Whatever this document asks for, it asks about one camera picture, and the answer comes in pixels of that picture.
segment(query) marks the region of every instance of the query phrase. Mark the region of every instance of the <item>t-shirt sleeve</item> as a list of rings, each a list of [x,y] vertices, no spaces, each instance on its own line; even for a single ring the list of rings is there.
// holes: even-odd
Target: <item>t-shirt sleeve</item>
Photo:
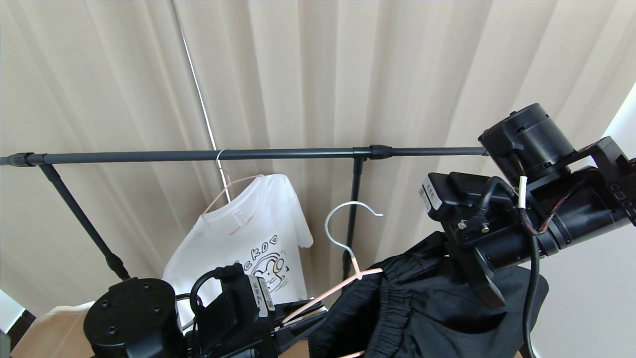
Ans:
[[[287,188],[287,203],[289,205],[289,212],[291,214],[292,221],[294,222],[294,230],[296,231],[296,241],[300,247],[310,247],[314,243],[312,233],[309,231],[307,220],[303,214],[303,209],[300,207],[298,195],[291,186],[289,178],[285,176],[285,187]]]

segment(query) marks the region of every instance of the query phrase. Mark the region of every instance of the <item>white wall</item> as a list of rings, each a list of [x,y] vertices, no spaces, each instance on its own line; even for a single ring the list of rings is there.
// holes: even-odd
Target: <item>white wall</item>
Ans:
[[[636,86],[606,135],[633,158],[634,133]],[[542,358],[634,356],[635,254],[636,227],[629,225],[541,260],[550,293],[532,338]]]
[[[24,308],[20,304],[0,290],[0,329],[4,332],[9,331],[23,311]]]

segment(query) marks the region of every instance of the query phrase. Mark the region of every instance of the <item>curtain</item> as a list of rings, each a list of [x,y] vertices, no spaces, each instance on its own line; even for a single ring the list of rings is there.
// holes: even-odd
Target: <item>curtain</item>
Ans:
[[[575,147],[597,140],[636,82],[636,3],[622,1],[0,2],[3,155],[219,148],[478,146],[541,103]],[[213,162],[58,166],[134,276],[163,265],[219,192]],[[342,275],[322,223],[352,161],[225,162],[286,174],[314,235],[311,294]],[[485,157],[367,161],[362,266],[439,229],[426,174],[496,175]],[[3,168],[0,284],[34,313],[97,299],[116,277],[38,169]],[[240,187],[232,190],[235,196]],[[344,240],[346,212],[331,225]]]

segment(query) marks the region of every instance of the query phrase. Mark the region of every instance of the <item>neckline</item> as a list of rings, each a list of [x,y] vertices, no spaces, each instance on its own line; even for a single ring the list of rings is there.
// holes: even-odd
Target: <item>neckline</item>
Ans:
[[[203,219],[203,222],[207,225],[207,227],[214,232],[214,234],[217,235],[222,235],[222,236],[226,236],[226,237],[232,237],[238,233],[241,233],[245,230],[247,230],[248,227],[250,227],[252,225],[252,223],[254,221],[256,221],[256,217],[258,215],[258,213],[261,211],[261,207],[263,206],[263,202],[265,201],[265,178],[267,178],[268,175],[263,175],[263,176],[257,176],[256,178],[254,178],[254,180],[245,188],[245,190],[243,190],[239,195],[237,195],[234,200],[232,200],[231,202],[229,202],[228,204],[218,208],[217,210],[214,211],[210,211],[209,213],[205,213],[203,215],[201,215],[201,219]],[[252,219],[250,221],[248,221],[245,226],[239,228],[238,230],[236,230],[233,234],[227,234],[227,233],[223,233],[220,230],[216,229],[213,225],[211,225],[208,220],[212,221],[212,220],[217,220],[219,217],[224,216],[224,215],[229,215],[232,210],[234,210],[237,206],[240,206],[245,200],[248,200],[254,192],[256,192],[259,189],[260,186],[260,193],[259,193],[259,198],[258,198],[258,204],[256,205],[256,210],[254,211],[254,214],[252,215]]]

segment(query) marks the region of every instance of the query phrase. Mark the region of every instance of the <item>clothing rack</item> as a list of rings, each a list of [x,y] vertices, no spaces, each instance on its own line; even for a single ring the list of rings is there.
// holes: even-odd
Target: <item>clothing rack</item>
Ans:
[[[353,158],[353,177],[351,181],[351,200],[358,200],[364,161],[386,159],[390,157],[426,157],[436,155],[488,155],[482,147],[460,148],[392,148],[386,145],[371,145],[354,148],[302,148],[302,149],[245,149],[245,150],[180,150],[166,152],[102,152],[69,154],[17,153],[0,157],[0,166],[39,167],[51,181],[66,205],[86,230],[97,248],[106,258],[108,267],[121,280],[130,278],[121,259],[104,242],[90,222],[80,205],[66,187],[62,178],[53,167],[54,164],[115,163],[115,162],[171,162],[171,161],[241,161],[260,159],[318,159]],[[356,205],[349,207],[347,224],[347,246],[353,245],[356,227]],[[349,253],[344,251],[343,280],[349,277]]]

